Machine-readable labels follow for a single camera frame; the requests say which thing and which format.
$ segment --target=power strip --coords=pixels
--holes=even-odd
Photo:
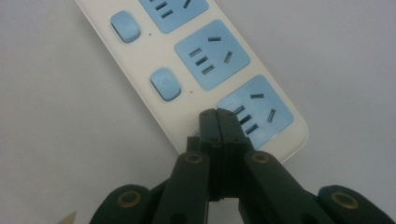
[[[303,118],[213,0],[77,2],[179,153],[213,107],[280,161],[304,145]]]

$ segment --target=gray surface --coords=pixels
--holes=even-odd
[[[396,2],[217,2],[307,122],[288,170],[396,219]],[[162,182],[176,156],[74,1],[0,2],[0,223],[87,223],[111,190]],[[236,201],[209,223],[242,223]]]

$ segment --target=blue power outlet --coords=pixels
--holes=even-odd
[[[274,89],[262,75],[218,102],[218,108],[232,111],[254,148],[267,141],[292,124],[294,118]]]
[[[175,45],[175,51],[201,87],[210,91],[250,63],[222,21],[212,21]]]
[[[209,8],[206,0],[139,0],[164,33],[169,34]]]

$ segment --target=white plastic casing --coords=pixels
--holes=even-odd
[[[213,0],[207,0],[208,10],[169,34],[159,30],[137,0],[77,2],[179,153],[186,150],[187,137],[198,133],[198,115],[204,110],[215,108],[218,101],[257,75],[264,75],[294,117],[290,126],[265,143],[260,150],[284,161],[304,145],[308,130],[303,118]],[[141,32],[134,42],[128,44],[121,41],[110,22],[110,18],[122,10],[133,16]],[[215,89],[205,91],[177,56],[174,47],[214,20],[221,20],[226,25],[250,57],[250,64]],[[163,100],[150,82],[150,76],[164,67],[174,73],[181,85],[181,94],[171,102]]]

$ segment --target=blue switch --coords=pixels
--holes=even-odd
[[[131,43],[140,36],[140,30],[131,14],[121,11],[111,17],[111,24],[124,43]]]
[[[180,84],[167,68],[161,68],[151,75],[151,83],[166,101],[172,101],[180,95]]]

